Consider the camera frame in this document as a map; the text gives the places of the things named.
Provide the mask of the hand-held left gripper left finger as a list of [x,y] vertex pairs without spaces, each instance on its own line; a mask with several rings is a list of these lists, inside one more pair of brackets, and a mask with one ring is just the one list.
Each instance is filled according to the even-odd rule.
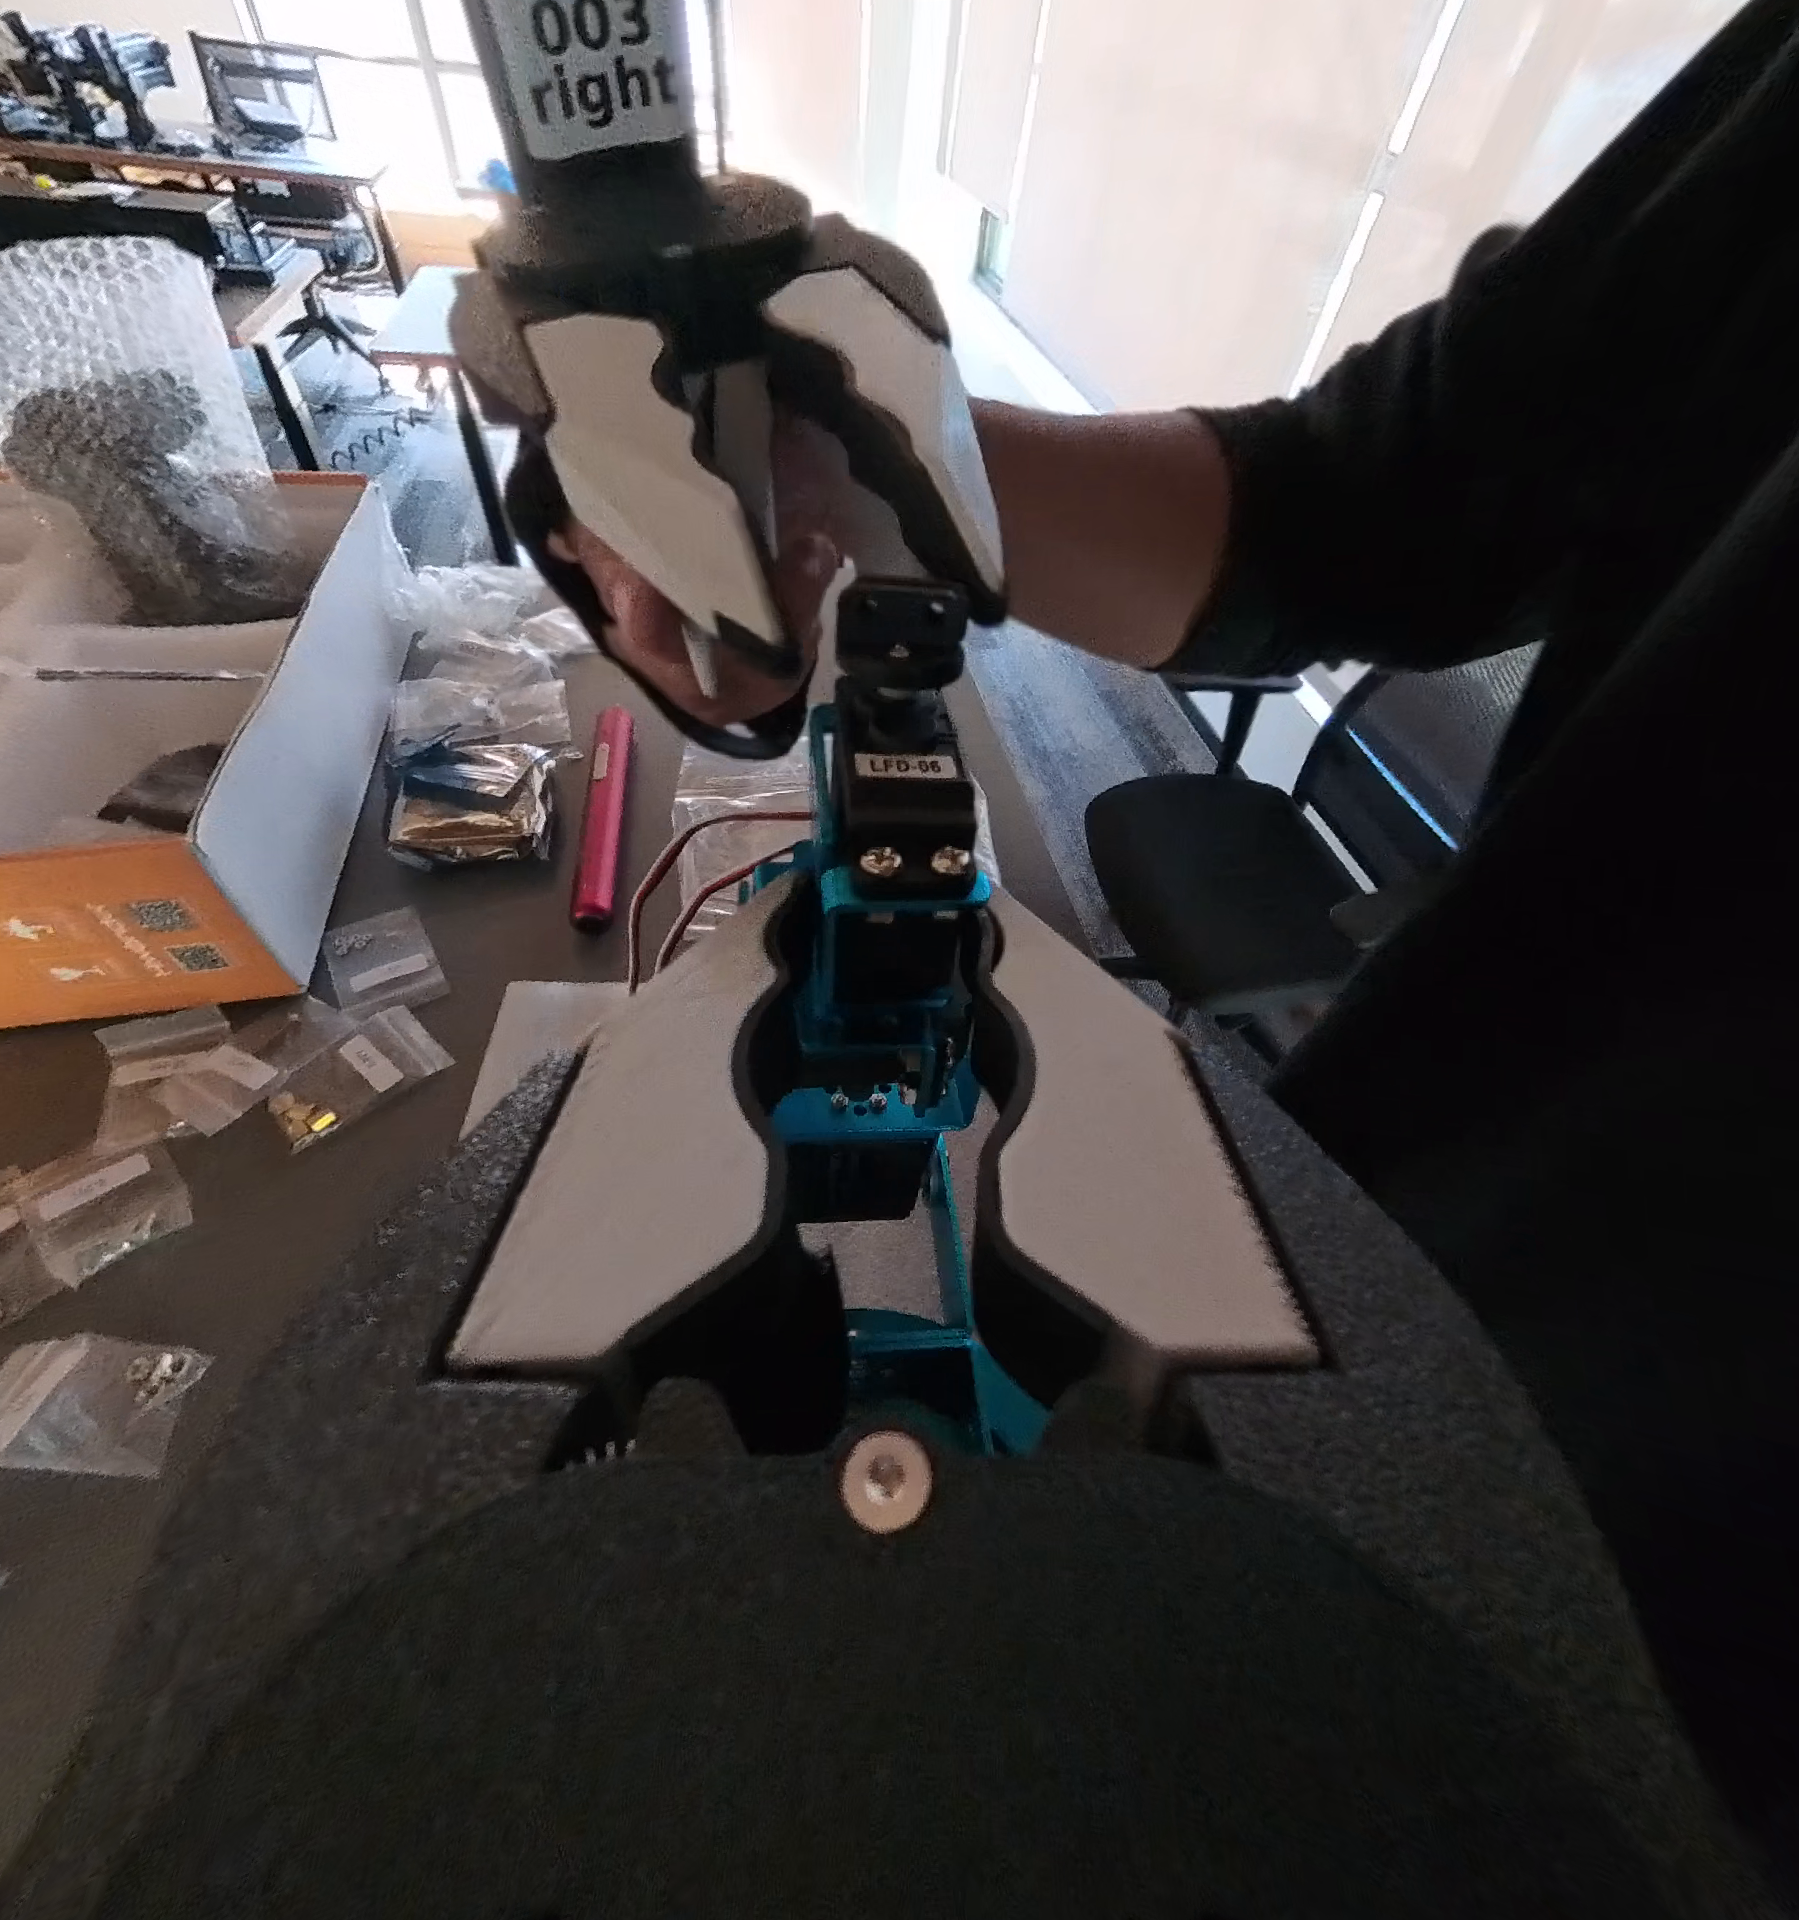
[[454,1380],[725,1369],[811,1316],[754,1067],[790,906],[767,883],[595,1026],[444,1344]]

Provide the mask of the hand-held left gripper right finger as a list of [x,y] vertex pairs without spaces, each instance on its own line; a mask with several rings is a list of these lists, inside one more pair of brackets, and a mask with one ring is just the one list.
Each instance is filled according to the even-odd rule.
[[1010,1383],[1317,1369],[1204,1078],[1113,975],[994,894],[975,964],[975,1325]]

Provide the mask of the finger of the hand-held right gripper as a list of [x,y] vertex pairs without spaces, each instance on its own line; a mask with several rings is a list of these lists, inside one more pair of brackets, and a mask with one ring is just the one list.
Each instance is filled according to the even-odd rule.
[[528,324],[522,347],[575,521],[680,617],[696,695],[787,706],[767,365],[680,372],[655,324],[607,314]]
[[906,553],[1008,621],[1003,532],[935,283],[918,264],[808,264],[767,296],[767,393],[822,429]]

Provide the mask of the blue toy robot arm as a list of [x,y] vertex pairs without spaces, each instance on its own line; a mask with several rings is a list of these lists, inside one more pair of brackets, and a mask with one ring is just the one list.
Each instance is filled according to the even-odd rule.
[[971,1067],[990,876],[981,806],[948,689],[966,594],[864,581],[835,605],[835,683],[811,708],[811,831],[745,888],[798,876],[794,1072],[769,1093],[790,1218],[859,1227],[927,1213],[940,1311],[850,1310],[850,1406],[918,1403],[971,1453],[1033,1453],[1044,1406],[981,1350],[955,1201],[951,1135],[978,1113]]

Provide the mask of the person's right forearm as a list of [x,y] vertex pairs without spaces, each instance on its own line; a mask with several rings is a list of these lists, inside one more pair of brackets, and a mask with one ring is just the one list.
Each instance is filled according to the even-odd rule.
[[1280,678],[1482,660],[1563,565],[1556,448],[1517,393],[1545,369],[1517,273],[1526,229],[1482,231],[1454,286],[1290,398],[1177,416],[1222,469],[1198,507],[1172,667]]

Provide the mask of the dark grey desk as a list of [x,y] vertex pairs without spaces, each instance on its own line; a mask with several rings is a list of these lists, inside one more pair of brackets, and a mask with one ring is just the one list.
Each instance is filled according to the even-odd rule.
[[[671,831],[680,739],[602,660],[568,674],[575,732],[619,701],[638,714],[638,785],[626,828],[627,883]],[[1096,880],[1087,872],[1076,799],[1048,794],[1042,732],[1058,689],[1054,647],[1025,626],[981,640],[975,682],[955,696],[960,732],[990,806],[1008,894],[1029,901],[1072,947],[1110,934]],[[230,1403],[275,1355],[292,1316],[398,1227],[434,1165],[456,1140],[502,995],[513,979],[619,979],[626,921],[602,938],[568,925],[568,845],[575,773],[561,766],[560,861],[472,870],[456,876],[394,863],[379,814],[357,836],[334,894],[334,925],[413,906],[442,954],[447,995],[419,1020],[454,1053],[434,1083],[394,1097],[334,1147],[290,1153],[265,1113],[170,1151],[190,1227],[54,1294],[20,1325],[0,1328],[0,1361],[24,1341],[105,1335],[188,1344],[210,1358],[185,1399],[158,1479],[0,1472],[0,1872],[54,1791],[85,1702],[111,1661],[118,1613],[144,1576],[175,1479],[210,1453]],[[0,1165],[38,1172],[77,1151],[101,1105],[94,1023],[0,1031]]]

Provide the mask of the person's right hand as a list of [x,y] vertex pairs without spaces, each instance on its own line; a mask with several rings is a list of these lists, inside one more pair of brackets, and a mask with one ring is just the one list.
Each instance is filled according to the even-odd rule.
[[[1058,613],[1042,600],[1072,594],[1060,583],[1068,559],[1063,492],[1054,489],[1048,448],[1063,416],[1042,416],[994,398],[975,402],[981,474],[1003,537],[1008,605],[1017,617],[1058,636]],[[769,429],[769,502],[773,559],[767,565],[773,613],[798,645],[798,674],[811,674],[822,645],[822,621],[850,571],[870,559],[873,534],[851,532],[858,489],[844,448],[834,432],[790,410]],[[653,701],[671,706],[677,729],[763,739],[767,714],[798,695],[798,678],[773,678],[725,647],[708,657],[708,682],[696,678],[685,645],[685,617],[602,537],[579,521],[549,534],[549,553],[582,571],[599,600],[599,647],[644,683]]]

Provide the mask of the white foam sheet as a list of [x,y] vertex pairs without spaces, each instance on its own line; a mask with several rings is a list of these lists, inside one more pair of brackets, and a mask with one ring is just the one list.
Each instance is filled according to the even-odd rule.
[[627,1000],[626,983],[510,983],[462,1117],[462,1140],[549,1058],[575,1061]]

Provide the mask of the small clear parts bag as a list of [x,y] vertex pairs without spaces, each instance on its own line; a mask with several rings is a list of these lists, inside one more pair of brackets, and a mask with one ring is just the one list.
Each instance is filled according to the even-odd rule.
[[481,683],[454,678],[402,682],[389,708],[389,759],[409,763],[434,751],[463,748],[539,748],[570,742],[568,689],[560,682]]
[[579,617],[528,565],[414,565],[392,588],[392,613],[413,636],[409,678],[502,683],[595,657]]

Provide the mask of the grey office table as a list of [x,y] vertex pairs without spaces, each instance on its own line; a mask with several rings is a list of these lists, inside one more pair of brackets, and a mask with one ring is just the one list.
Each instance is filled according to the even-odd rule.
[[462,372],[462,354],[447,330],[456,286],[463,273],[470,269],[456,269],[456,264],[414,269],[409,286],[394,292],[389,324],[375,330],[367,360],[384,372],[402,369],[402,372],[429,372],[444,381],[444,393],[454,398],[454,420],[462,432],[462,454],[472,479],[472,497],[485,521],[485,537],[495,547],[495,564],[517,565],[513,532],[502,507],[498,460],[485,439],[485,416],[472,398],[472,386]]

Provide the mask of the bright paned window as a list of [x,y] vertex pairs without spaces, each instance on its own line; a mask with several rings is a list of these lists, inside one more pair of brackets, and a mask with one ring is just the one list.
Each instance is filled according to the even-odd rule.
[[313,50],[345,149],[384,161],[394,210],[472,198],[502,132],[462,0],[240,0],[258,39]]

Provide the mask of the clear plastic bag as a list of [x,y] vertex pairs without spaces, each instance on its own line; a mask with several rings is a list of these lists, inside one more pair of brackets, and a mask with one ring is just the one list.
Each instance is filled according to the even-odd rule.
[[773,848],[808,840],[811,806],[811,751],[805,742],[780,759],[685,748],[669,806],[671,831],[695,828],[677,857],[680,901],[730,870],[752,872]]

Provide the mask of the black office chair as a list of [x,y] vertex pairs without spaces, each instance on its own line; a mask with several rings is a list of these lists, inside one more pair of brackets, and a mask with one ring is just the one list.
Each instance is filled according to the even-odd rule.
[[1126,957],[1220,1023],[1331,1001],[1446,880],[1543,645],[1440,674],[1366,667],[1290,793],[1245,773],[1255,708],[1298,678],[1177,678],[1227,695],[1211,773],[1150,773],[1087,806],[1087,852]]

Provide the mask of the dark blue parts packet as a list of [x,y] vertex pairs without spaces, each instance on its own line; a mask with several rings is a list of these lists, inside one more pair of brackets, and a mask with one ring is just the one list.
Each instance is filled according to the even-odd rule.
[[549,861],[560,751],[533,742],[434,748],[392,766],[384,848],[423,872]]

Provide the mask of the beige roller blind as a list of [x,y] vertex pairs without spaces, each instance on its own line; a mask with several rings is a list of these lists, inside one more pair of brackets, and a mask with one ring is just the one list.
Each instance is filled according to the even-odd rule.
[[1095,409],[1298,396],[1533,223],[1727,0],[960,4],[978,278]]

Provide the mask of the pile of small parts bags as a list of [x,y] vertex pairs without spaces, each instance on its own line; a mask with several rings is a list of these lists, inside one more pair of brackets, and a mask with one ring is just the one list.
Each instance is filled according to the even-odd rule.
[[[97,1034],[111,1080],[94,1140],[0,1175],[0,1335],[190,1227],[170,1140],[262,1113],[306,1153],[454,1067],[414,1020],[447,989],[414,911],[332,931],[320,968],[332,1000],[243,1026],[188,1008]],[[156,1479],[208,1369],[208,1355],[170,1341],[24,1341],[0,1361],[0,1472]]]

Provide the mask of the bubble wrap bag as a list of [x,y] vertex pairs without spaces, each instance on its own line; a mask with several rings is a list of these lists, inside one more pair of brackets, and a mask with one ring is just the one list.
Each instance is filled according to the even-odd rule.
[[85,532],[144,624],[287,621],[313,583],[210,278],[170,242],[0,248],[0,469]]

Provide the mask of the white parts box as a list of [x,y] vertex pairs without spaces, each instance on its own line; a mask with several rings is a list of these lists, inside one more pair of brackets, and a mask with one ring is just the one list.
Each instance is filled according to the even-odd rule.
[[0,1031],[310,987],[409,626],[384,489],[276,474],[290,621],[145,626],[94,541],[0,479],[0,660],[269,667],[265,683],[0,678]]

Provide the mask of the red-handled tool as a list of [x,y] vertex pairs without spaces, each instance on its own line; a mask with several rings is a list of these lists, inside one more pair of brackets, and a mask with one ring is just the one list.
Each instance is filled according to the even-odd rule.
[[568,901],[568,921],[579,934],[602,934],[614,917],[631,751],[631,708],[599,708],[590,748],[582,755],[582,811]]

